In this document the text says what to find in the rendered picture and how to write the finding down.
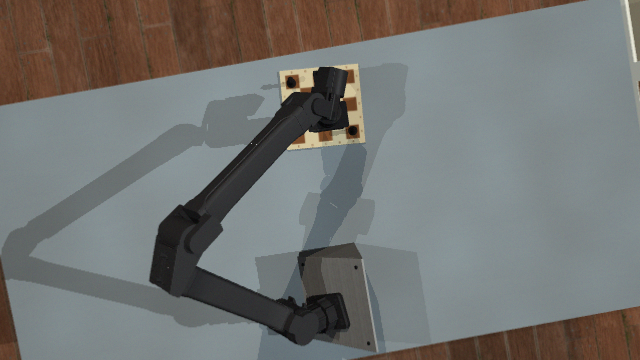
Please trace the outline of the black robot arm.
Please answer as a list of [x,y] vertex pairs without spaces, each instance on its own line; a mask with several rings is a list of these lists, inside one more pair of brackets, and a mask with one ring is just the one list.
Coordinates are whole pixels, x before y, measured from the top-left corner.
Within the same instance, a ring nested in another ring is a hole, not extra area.
[[291,93],[268,125],[204,190],[184,206],[178,205],[160,223],[149,282],[172,296],[188,297],[272,327],[300,346],[309,344],[318,333],[350,326],[341,293],[310,296],[307,305],[302,303],[300,307],[295,298],[275,302],[195,267],[222,233],[224,217],[280,155],[318,121],[325,126],[338,122],[347,77],[347,71],[335,67],[313,71],[315,85],[311,92]]

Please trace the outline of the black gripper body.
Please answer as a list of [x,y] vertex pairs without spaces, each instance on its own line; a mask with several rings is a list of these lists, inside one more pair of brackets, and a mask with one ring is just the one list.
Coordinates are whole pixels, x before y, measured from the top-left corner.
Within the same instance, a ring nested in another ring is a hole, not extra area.
[[331,130],[338,130],[338,129],[343,129],[344,127],[348,127],[349,126],[349,119],[348,119],[348,112],[347,112],[347,105],[346,105],[346,101],[340,101],[341,102],[341,117],[339,118],[338,122],[332,126],[325,126],[322,125],[319,121],[314,125],[314,127],[310,127],[308,129],[309,132],[323,132],[323,131],[331,131]]

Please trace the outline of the cream and brown chessboard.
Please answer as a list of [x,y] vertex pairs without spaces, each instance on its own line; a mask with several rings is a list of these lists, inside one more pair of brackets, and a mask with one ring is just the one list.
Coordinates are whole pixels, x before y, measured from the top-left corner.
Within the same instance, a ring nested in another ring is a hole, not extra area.
[[[318,133],[307,130],[302,136],[297,138],[287,150],[365,143],[358,64],[328,67],[335,67],[348,72],[344,98],[340,98],[340,101],[346,101],[349,126],[339,130]],[[311,92],[311,88],[315,85],[313,71],[319,68],[320,67],[279,71],[282,102],[293,92]],[[293,88],[287,86],[289,77],[292,77],[296,81],[296,85]],[[351,126],[357,128],[355,135],[350,135],[348,132]]]

